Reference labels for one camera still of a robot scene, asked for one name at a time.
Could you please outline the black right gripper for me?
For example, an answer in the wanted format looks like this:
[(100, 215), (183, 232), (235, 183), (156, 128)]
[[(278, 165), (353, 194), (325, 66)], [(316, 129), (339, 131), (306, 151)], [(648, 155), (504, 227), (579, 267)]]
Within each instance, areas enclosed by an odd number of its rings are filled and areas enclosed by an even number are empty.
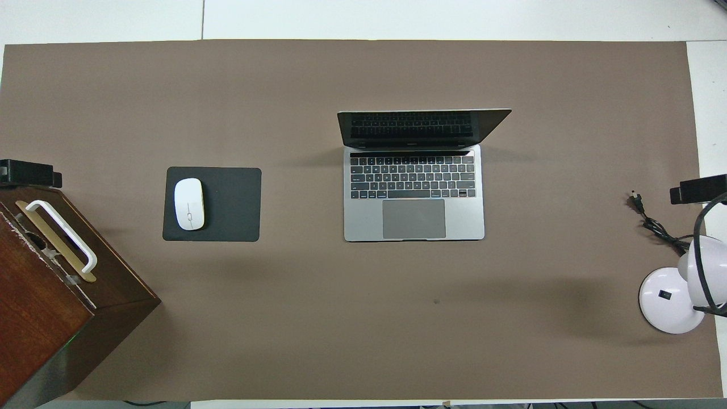
[(680, 182), (680, 187), (670, 189), (670, 203), (672, 205), (707, 203), (725, 194), (725, 192), (726, 175), (717, 174), (716, 176)]

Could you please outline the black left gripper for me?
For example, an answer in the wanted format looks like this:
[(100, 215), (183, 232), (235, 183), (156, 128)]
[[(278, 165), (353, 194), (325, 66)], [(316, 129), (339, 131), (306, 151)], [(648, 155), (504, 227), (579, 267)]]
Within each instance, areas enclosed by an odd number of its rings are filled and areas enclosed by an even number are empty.
[(54, 185), (62, 188), (62, 174), (55, 173), (52, 165), (31, 161), (1, 160), (1, 184)]

